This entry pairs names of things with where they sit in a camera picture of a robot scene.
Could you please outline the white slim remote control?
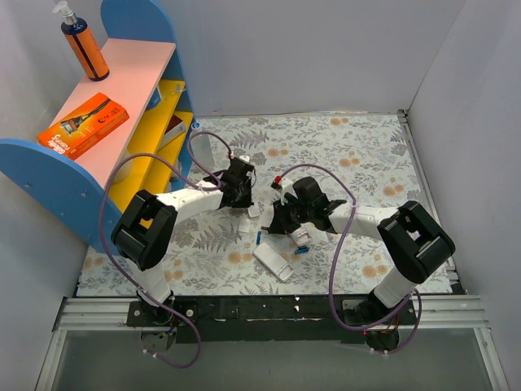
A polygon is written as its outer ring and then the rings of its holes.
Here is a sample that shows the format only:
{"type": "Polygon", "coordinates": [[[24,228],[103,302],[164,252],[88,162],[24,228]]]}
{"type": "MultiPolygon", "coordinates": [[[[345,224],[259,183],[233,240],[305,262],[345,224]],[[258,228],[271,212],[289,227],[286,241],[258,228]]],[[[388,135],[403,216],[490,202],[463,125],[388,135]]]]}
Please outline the white slim remote control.
{"type": "Polygon", "coordinates": [[[305,227],[300,227],[289,234],[298,248],[309,246],[313,242],[313,237],[305,227]]]}

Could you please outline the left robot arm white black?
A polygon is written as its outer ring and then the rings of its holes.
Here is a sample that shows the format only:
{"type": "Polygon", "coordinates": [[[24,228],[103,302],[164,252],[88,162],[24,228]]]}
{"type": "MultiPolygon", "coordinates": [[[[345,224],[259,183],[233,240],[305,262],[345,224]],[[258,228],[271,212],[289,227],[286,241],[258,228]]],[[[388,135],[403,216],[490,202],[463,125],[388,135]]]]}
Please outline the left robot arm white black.
{"type": "Polygon", "coordinates": [[[252,175],[248,156],[234,157],[228,169],[208,176],[194,188],[154,195],[138,191],[123,212],[111,242],[124,257],[138,283],[141,311],[157,326],[173,316],[173,291],[161,262],[176,224],[201,213],[223,208],[246,209],[252,205],[252,175]]]}

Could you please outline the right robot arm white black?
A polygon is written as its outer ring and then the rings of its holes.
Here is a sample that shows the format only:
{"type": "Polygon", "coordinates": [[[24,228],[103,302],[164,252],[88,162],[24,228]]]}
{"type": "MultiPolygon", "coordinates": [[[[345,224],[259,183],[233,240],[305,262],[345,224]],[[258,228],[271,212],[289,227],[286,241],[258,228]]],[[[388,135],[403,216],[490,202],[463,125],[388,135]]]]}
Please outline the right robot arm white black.
{"type": "Polygon", "coordinates": [[[361,235],[382,241],[393,268],[366,298],[343,316],[333,315],[348,330],[363,330],[390,322],[410,293],[455,253],[449,235],[417,201],[396,208],[362,207],[346,200],[329,200],[311,177],[296,182],[276,177],[271,187],[279,194],[267,231],[308,243],[305,223],[320,231],[361,235]]]}

